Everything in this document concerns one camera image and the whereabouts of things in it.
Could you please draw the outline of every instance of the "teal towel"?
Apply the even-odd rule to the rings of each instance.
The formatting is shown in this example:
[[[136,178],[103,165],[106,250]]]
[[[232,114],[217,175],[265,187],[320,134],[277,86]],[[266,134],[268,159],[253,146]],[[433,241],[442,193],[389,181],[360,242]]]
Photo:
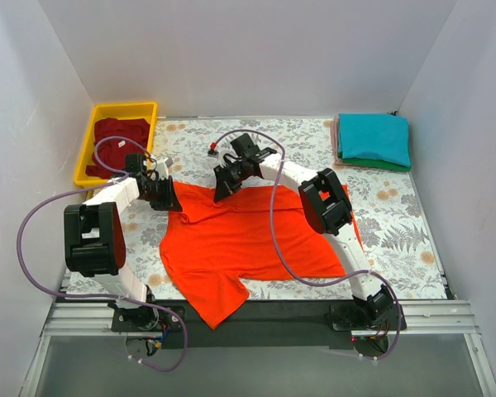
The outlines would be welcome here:
[[[390,114],[341,114],[339,149],[342,159],[384,160],[410,167],[409,125]]]

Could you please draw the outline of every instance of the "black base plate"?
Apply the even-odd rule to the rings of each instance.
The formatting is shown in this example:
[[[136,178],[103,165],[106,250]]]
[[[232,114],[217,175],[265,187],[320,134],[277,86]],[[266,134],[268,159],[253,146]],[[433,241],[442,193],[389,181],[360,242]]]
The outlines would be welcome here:
[[[357,325],[357,323],[350,323],[346,321],[347,318],[356,318],[357,306],[355,301],[353,300],[340,300],[335,304],[331,304],[331,320],[332,320],[332,328],[335,331],[358,331],[363,330],[364,327]],[[387,313],[386,319],[389,321],[389,329],[394,331],[397,329],[398,322],[398,310],[397,306],[394,305]],[[406,319],[403,318],[401,322],[401,331],[406,329]]]
[[[191,336],[191,347],[290,347],[329,346],[331,349],[352,350],[351,331],[335,332],[328,319],[330,310],[348,310],[355,307],[352,300],[264,300],[246,301],[217,329],[211,329],[187,300],[156,300],[160,306],[183,314]],[[389,314],[389,321],[397,323],[397,311]],[[114,314],[114,332],[143,332],[119,321]],[[178,349],[183,345],[183,334],[175,329],[169,332],[163,349]]]

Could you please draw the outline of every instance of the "orange t-shirt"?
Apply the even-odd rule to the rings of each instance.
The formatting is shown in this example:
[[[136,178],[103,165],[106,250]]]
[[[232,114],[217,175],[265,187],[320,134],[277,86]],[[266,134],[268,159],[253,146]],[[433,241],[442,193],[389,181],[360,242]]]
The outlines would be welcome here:
[[[181,183],[174,187],[184,211],[169,213],[161,258],[171,280],[211,328],[250,296],[240,277],[292,278],[270,236],[271,186],[243,188],[220,203],[213,202],[213,189]],[[308,226],[299,195],[284,186],[275,197],[274,225],[279,247],[298,275],[345,274],[327,240]]]

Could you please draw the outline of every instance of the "cable connector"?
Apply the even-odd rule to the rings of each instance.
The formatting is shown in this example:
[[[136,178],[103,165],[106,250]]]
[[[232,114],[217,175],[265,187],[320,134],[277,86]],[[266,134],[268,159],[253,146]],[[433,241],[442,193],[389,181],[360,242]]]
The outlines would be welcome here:
[[[118,176],[116,178],[111,178],[110,181],[112,184],[120,184],[122,182],[122,177]]]
[[[216,150],[216,148],[217,148],[217,143],[213,142],[209,146],[209,151],[207,151],[207,155],[209,157],[215,157],[215,158],[217,158],[218,157],[218,151]]]
[[[119,295],[116,299],[116,304],[118,307],[121,307],[122,306],[122,302],[127,302],[127,299],[130,297],[130,294],[126,294],[126,295]]]

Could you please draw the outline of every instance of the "dark red cloth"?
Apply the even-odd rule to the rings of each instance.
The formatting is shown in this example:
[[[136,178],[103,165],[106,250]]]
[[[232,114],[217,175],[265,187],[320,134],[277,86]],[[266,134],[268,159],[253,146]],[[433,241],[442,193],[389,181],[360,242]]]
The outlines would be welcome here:
[[[144,119],[137,120],[118,120],[116,118],[105,118],[99,120],[93,126],[94,145],[107,136],[124,136],[132,139],[143,147],[147,147],[149,140],[150,124]],[[143,153],[137,146],[129,142],[125,145],[120,145],[122,141],[111,139],[104,142],[98,149],[99,158],[106,165],[122,170],[125,167],[125,156],[130,153]],[[86,166],[86,175],[97,176],[102,179],[108,179],[112,176],[112,172],[105,170],[96,161],[92,153],[92,161],[94,165]]]

